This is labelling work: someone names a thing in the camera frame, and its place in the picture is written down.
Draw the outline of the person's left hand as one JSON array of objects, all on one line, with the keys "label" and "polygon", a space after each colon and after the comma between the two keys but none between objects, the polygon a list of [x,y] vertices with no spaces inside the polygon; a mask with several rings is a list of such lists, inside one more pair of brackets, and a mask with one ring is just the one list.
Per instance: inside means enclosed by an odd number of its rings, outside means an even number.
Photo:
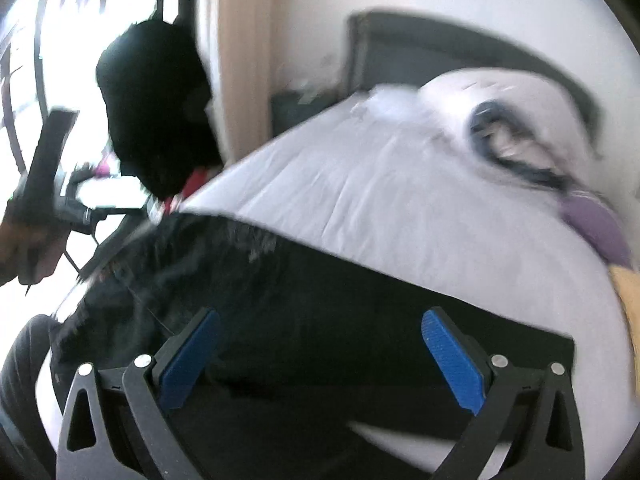
[{"label": "person's left hand", "polygon": [[1,222],[1,285],[18,278],[30,286],[51,276],[69,236],[68,225],[56,219],[18,218],[15,200],[8,200]]}]

